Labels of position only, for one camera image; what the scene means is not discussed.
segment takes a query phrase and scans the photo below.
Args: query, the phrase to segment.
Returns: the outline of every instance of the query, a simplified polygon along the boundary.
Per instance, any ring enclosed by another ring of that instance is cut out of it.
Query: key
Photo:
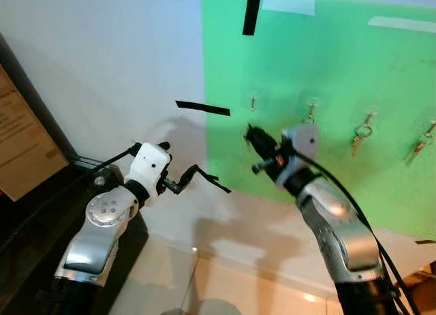
[[[352,156],[354,157],[357,153],[357,149],[359,148],[360,144],[362,143],[364,139],[364,136],[356,135],[353,139],[353,152]]]
[[[416,156],[418,156],[418,154],[423,150],[423,148],[425,148],[426,146],[427,146],[427,143],[425,141],[420,141],[416,145],[416,147],[414,149],[414,153],[410,157],[409,163],[411,163],[416,158]]]

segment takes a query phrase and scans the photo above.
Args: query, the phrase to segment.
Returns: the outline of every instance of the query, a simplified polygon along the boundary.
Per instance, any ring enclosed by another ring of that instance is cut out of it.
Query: white wall
[[[0,32],[80,155],[169,140],[170,176],[205,166],[205,116],[174,103],[204,101],[200,0],[0,0]],[[154,234],[332,287],[294,205],[195,179],[142,213]]]

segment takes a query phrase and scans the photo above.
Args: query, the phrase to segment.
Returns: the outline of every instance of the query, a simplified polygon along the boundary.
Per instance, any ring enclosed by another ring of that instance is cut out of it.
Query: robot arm
[[[176,183],[166,176],[172,156],[168,142],[159,145],[135,144],[128,149],[135,155],[124,184],[92,198],[86,208],[82,228],[70,241],[48,293],[44,314],[93,314],[101,289],[105,286],[116,258],[119,237],[138,210],[151,206],[166,188],[179,194],[193,175],[223,189],[217,177],[206,174],[197,165],[189,168]]]
[[[254,173],[265,170],[278,187],[296,197],[303,219],[317,239],[344,313],[398,314],[394,295],[383,278],[372,232],[340,191],[292,153],[297,149],[310,158],[316,156],[316,125],[284,131],[280,145],[258,127],[250,126],[245,138],[264,159],[253,166]]]
[[[104,286],[118,250],[118,238],[139,208],[156,201],[157,184],[170,160],[158,145],[141,146],[124,185],[89,201],[84,224],[69,243],[56,278]]]

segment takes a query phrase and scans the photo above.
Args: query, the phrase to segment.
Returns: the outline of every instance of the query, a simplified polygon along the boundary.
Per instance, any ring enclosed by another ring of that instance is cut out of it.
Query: metal key
[[[420,141],[420,142],[416,145],[416,147],[415,147],[415,149],[414,149],[414,153],[412,154],[412,156],[411,156],[409,162],[411,162],[412,160],[414,160],[415,157],[418,156],[418,154],[419,154],[419,153],[423,150],[423,148],[425,148],[426,146],[427,146],[427,143],[426,143],[426,142],[424,142],[424,141]]]
[[[360,136],[360,135],[356,135],[353,139],[353,152],[352,152],[352,156],[354,157],[357,153],[357,149],[360,146],[360,143],[362,143],[363,139],[365,139],[366,136]]]
[[[374,112],[370,112],[365,119],[365,122],[362,125],[359,125],[356,129],[354,129],[354,138],[353,138],[353,152],[352,156],[354,157],[357,153],[357,149],[362,143],[363,139],[368,138],[372,133],[373,129],[369,126],[369,121],[372,117],[375,116]]]

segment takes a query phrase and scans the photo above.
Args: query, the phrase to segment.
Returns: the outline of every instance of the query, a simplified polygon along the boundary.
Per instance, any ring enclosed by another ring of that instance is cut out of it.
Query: brass key
[[[415,157],[418,156],[418,154],[419,154],[419,153],[423,150],[423,148],[425,148],[426,146],[427,146],[427,143],[426,143],[425,141],[420,141],[420,142],[416,145],[416,147],[415,147],[415,149],[414,149],[414,153],[412,154],[412,156],[411,156],[409,162],[411,162],[412,160],[414,160]]]
[[[352,152],[352,156],[354,157],[357,153],[357,149],[360,146],[360,143],[362,143],[363,139],[365,138],[365,136],[359,136],[356,135],[353,139],[353,152]]]
[[[369,126],[367,122],[365,122],[361,126],[358,126],[354,130],[353,152],[352,152],[353,157],[356,155],[357,149],[359,148],[363,139],[368,138],[372,133],[373,133],[373,129],[371,129],[371,126]]]

